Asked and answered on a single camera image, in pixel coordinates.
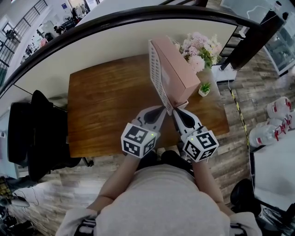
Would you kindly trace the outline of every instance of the green plant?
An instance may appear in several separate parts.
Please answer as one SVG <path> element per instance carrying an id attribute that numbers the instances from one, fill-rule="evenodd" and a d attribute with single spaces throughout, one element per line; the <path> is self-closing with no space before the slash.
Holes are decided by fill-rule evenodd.
<path id="1" fill-rule="evenodd" d="M 204 93 L 207 94 L 210 91 L 210 83 L 203 83 L 200 87 L 200 90 Z"/>
<path id="2" fill-rule="evenodd" d="M 204 47 L 200 50 L 199 56 L 204 59 L 205 68 L 212 67 L 212 57 L 211 57 L 210 53 Z"/>

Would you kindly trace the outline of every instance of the white sleeve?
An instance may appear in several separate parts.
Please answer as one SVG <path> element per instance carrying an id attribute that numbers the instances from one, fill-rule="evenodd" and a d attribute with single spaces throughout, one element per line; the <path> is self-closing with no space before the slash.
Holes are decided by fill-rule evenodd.
<path id="1" fill-rule="evenodd" d="M 247 236 L 262 236 L 252 212 L 241 212 L 230 216 L 230 236 L 239 235 L 243 231 Z"/>
<path id="2" fill-rule="evenodd" d="M 96 218 L 97 212 L 90 209 L 71 209 L 67 211 L 56 236 L 72 236 L 84 219 Z"/>

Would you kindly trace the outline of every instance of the flower bouquet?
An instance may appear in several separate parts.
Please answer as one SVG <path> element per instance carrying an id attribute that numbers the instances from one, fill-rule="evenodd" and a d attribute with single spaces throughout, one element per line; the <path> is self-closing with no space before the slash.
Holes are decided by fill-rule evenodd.
<path id="1" fill-rule="evenodd" d="M 188 34 L 183 44 L 172 40 L 175 47 L 179 50 L 184 59 L 192 66 L 195 73 L 204 68 L 211 68 L 217 64 L 221 57 L 219 56 L 222 46 L 217 42 L 217 35 L 208 39 L 199 32 Z"/>

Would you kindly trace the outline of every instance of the pink box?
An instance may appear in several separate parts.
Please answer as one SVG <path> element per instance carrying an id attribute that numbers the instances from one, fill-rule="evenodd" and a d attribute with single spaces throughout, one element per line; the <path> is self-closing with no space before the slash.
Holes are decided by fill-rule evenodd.
<path id="1" fill-rule="evenodd" d="M 176 49 L 169 37 L 152 39 L 162 70 L 162 84 L 173 107 L 187 101 L 200 84 L 191 66 Z"/>

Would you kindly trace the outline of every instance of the gray shirt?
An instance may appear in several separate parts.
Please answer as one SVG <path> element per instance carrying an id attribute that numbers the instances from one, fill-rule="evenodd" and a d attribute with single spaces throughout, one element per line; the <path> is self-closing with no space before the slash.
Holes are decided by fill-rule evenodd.
<path id="1" fill-rule="evenodd" d="M 184 170 L 170 165 L 144 168 L 127 188 L 99 215 L 89 209 L 72 209 L 57 236 L 72 236 L 83 219 L 96 218 L 94 236 L 233 236 L 239 223 L 248 236 L 260 236 L 250 212 L 228 217 Z"/>

